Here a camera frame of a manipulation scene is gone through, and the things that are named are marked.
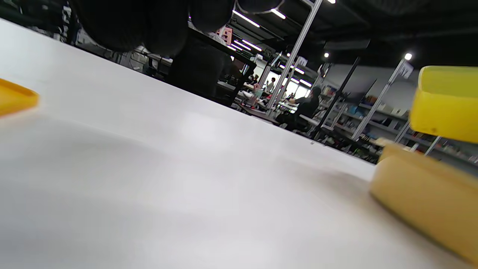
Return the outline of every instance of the white table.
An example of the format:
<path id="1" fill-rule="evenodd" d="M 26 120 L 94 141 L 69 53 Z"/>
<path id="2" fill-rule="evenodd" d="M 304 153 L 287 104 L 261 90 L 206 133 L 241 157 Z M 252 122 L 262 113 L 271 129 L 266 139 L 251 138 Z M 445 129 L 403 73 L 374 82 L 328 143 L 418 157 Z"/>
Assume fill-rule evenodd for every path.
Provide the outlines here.
<path id="1" fill-rule="evenodd" d="M 158 63 L 161 62 L 162 64 L 164 64 L 166 66 L 171 66 L 171 64 L 173 64 L 173 59 L 164 58 L 164 57 L 161 57 L 158 54 L 150 53 L 150 54 L 148 54 L 148 57 L 158 61 Z"/>
<path id="2" fill-rule="evenodd" d="M 287 108 L 287 109 L 290 109 L 290 110 L 292 110 L 292 111 L 294 111 L 294 112 L 297 111 L 297 107 L 296 107 L 296 106 L 291 106 L 291 105 L 289 105 L 289 104 L 287 104 L 287 103 L 285 103 L 285 102 L 279 102 L 279 105 L 281 105 L 281 106 L 283 106 L 283 107 L 285 107 L 285 108 Z"/>
<path id="3" fill-rule="evenodd" d="M 371 164 L 9 22 L 0 33 L 1 76 L 41 95 L 0 120 L 0 268 L 469 268 L 370 198 Z M 261 165 L 244 168 L 252 151 Z"/>
<path id="4" fill-rule="evenodd" d="M 235 90 L 236 89 L 236 86 L 227 84 L 226 82 L 223 82 L 223 81 L 218 81 L 217 84 L 226 88 L 226 89 L 229 89 L 229 90 Z"/>
<path id="5" fill-rule="evenodd" d="M 318 121 L 315 121 L 315 120 L 313 120 L 313 119 L 311 119 L 311 118 L 309 118 L 309 117 L 306 117 L 306 116 L 304 116 L 304 115 L 299 115 L 299 117 L 303 118 L 304 120 L 306 120 L 308 123 L 310 123 L 310 124 L 313 125 L 313 126 L 319 126 L 319 123 L 320 123 L 320 122 L 318 122 Z"/>

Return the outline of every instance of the yellow block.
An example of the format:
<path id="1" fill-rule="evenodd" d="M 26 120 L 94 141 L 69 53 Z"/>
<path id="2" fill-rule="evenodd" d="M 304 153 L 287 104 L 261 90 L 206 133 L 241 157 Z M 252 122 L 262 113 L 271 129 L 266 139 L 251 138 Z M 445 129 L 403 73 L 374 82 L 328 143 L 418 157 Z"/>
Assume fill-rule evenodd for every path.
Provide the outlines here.
<path id="1" fill-rule="evenodd" d="M 478 179 L 386 145 L 371 194 L 409 224 L 478 265 Z"/>
<path id="2" fill-rule="evenodd" d="M 478 143 L 478 68 L 424 67 L 410 126 L 417 132 Z"/>
<path id="3" fill-rule="evenodd" d="M 38 104 L 38 94 L 20 85 L 0 79 L 0 116 Z"/>

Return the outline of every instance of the yellow box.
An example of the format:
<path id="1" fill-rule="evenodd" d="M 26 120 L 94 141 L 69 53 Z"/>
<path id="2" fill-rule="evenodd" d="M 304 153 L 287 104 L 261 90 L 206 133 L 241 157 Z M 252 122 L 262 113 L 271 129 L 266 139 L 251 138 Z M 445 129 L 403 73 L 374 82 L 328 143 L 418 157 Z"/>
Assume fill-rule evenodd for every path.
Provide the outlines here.
<path id="1" fill-rule="evenodd" d="M 478 68 L 424 67 L 410 126 L 417 132 L 478 143 Z"/>
<path id="2" fill-rule="evenodd" d="M 0 79 L 0 116 L 38 104 L 38 94 L 25 87 Z"/>

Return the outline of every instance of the sign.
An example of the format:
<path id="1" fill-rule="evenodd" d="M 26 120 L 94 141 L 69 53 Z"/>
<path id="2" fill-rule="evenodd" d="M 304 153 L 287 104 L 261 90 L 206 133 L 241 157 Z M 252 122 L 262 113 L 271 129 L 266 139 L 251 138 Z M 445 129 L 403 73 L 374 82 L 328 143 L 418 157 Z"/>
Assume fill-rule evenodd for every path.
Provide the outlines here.
<path id="1" fill-rule="evenodd" d="M 398 74 L 404 78 L 409 78 L 413 72 L 413 66 L 407 62 L 404 62 L 400 69 L 398 70 Z"/>
<path id="2" fill-rule="evenodd" d="M 299 56 L 297 58 L 297 64 L 304 67 L 307 65 L 307 59 Z"/>

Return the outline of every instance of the wall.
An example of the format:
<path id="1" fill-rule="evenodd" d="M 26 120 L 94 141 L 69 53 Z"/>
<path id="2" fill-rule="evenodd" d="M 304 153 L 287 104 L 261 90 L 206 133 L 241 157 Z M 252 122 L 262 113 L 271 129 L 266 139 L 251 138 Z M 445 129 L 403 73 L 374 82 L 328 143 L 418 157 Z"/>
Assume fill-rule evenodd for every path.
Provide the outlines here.
<path id="1" fill-rule="evenodd" d="M 350 65 L 332 66 L 327 74 L 326 84 L 327 81 L 330 81 L 330 84 L 333 86 L 340 86 L 351 68 L 352 66 Z M 385 87 L 390 79 L 393 71 L 394 68 L 359 66 L 353 73 L 353 76 L 376 78 L 377 82 L 375 82 L 373 87 L 370 89 L 369 95 L 378 97 L 382 92 L 383 87 Z M 407 80 L 404 78 L 398 78 L 384 96 L 383 101 L 387 105 L 390 105 L 394 108 L 410 109 L 412 107 L 413 98 L 416 91 L 418 73 L 418 70 L 414 71 Z"/>

